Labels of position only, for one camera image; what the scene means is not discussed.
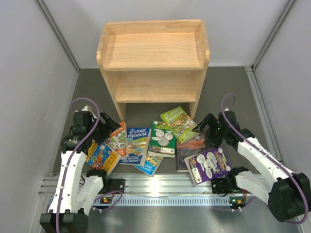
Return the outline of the orange 78-Storey Treehouse book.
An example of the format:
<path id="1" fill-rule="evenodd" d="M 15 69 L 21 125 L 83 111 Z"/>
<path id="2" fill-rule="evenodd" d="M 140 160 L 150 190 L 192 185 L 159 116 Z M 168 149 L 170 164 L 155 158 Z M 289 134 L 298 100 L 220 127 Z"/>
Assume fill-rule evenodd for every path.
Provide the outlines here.
<path id="1" fill-rule="evenodd" d="M 128 140 L 127 140 L 127 128 L 124 121 L 120 122 L 121 127 L 115 130 L 105 143 L 115 150 L 121 157 L 127 157 L 128 152 Z"/>

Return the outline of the lime green 65-Storey Treehouse book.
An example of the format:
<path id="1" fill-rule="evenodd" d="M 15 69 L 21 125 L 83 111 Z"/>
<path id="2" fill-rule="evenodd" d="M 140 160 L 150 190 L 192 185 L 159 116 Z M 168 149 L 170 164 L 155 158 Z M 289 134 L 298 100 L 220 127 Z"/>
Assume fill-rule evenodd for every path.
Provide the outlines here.
<path id="1" fill-rule="evenodd" d="M 200 134 L 192 131 L 197 126 L 197 123 L 181 106 L 162 113 L 160 118 L 172 131 L 180 144 L 184 144 Z"/>

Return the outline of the yellow 130-Storey Treehouse book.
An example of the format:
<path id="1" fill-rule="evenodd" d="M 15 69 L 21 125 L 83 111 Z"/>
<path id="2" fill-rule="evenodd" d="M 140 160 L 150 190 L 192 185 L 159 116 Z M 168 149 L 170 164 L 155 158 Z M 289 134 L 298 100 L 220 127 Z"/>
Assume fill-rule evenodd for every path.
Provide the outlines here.
<path id="1" fill-rule="evenodd" d="M 105 142 L 97 144 L 92 141 L 86 156 L 86 163 L 92 169 L 104 170 L 109 176 L 120 159 L 121 156 Z"/>

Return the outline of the dark green 104-Storey Treehouse book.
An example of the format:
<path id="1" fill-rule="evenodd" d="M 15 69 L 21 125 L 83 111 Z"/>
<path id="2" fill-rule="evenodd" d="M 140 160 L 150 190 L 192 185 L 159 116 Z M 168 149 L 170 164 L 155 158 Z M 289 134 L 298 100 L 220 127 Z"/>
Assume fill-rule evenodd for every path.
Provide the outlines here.
<path id="1" fill-rule="evenodd" d="M 152 122 L 148 155 L 175 158 L 176 138 L 165 122 Z"/>

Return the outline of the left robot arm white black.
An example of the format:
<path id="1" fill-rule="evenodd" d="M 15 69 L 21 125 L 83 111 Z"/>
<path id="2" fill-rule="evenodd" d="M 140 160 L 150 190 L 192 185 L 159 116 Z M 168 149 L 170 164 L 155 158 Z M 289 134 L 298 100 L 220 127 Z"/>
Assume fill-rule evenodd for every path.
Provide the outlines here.
<path id="1" fill-rule="evenodd" d="M 98 193 L 110 187 L 108 170 L 92 169 L 82 187 L 82 168 L 92 143 L 103 143 L 121 127 L 105 112 L 95 116 L 81 110 L 73 114 L 73 125 L 61 142 L 61 168 L 57 187 L 48 211 L 40 216 L 40 225 L 48 233 L 85 233 L 88 215 Z"/>

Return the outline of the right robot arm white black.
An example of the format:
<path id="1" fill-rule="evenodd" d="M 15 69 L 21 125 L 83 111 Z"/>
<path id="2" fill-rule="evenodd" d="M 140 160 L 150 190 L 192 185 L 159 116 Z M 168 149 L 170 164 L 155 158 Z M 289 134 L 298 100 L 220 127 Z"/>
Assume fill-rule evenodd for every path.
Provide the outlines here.
<path id="1" fill-rule="evenodd" d="M 218 117 L 208 114 L 193 132 L 200 133 L 205 127 L 208 127 L 207 140 L 213 147 L 226 142 L 263 177 L 259 179 L 244 167 L 233 168 L 225 176 L 231 192 L 243 189 L 253 194 L 280 222 L 290 222 L 298 216 L 303 216 L 301 223 L 307 219 L 311 211 L 311 186 L 304 173 L 295 173 L 275 159 L 249 129 L 240 128 L 233 111 L 222 111 Z"/>

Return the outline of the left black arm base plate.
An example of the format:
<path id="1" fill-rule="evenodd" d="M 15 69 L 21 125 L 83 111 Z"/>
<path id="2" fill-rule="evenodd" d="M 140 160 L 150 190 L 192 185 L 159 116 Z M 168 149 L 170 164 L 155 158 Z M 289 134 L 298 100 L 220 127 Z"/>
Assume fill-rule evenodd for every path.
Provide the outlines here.
<path id="1" fill-rule="evenodd" d="M 99 191 L 99 194 L 105 194 L 115 190 L 124 192 L 125 179 L 109 179 L 104 182 L 104 187 Z"/>

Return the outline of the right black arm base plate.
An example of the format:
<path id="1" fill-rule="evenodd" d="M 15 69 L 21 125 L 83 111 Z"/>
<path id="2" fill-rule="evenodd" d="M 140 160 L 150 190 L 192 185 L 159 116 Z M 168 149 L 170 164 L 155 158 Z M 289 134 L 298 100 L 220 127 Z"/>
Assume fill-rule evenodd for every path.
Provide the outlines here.
<path id="1" fill-rule="evenodd" d="M 217 178 L 211 180 L 212 193 L 224 197 L 228 194 L 242 193 L 242 189 L 238 188 L 233 181 L 226 178 Z"/>

